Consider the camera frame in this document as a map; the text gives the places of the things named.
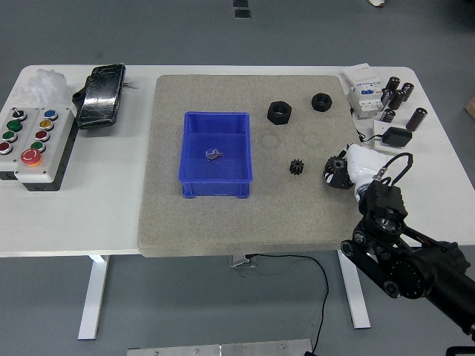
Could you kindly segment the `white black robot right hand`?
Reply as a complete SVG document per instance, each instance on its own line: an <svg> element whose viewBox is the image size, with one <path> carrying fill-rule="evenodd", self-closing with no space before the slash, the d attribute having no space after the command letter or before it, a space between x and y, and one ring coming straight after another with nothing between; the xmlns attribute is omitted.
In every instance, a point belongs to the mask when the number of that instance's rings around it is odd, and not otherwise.
<svg viewBox="0 0 475 356"><path fill-rule="evenodd" d="M332 188L366 188L390 157L371 148L349 144L324 167L324 180Z"/></svg>

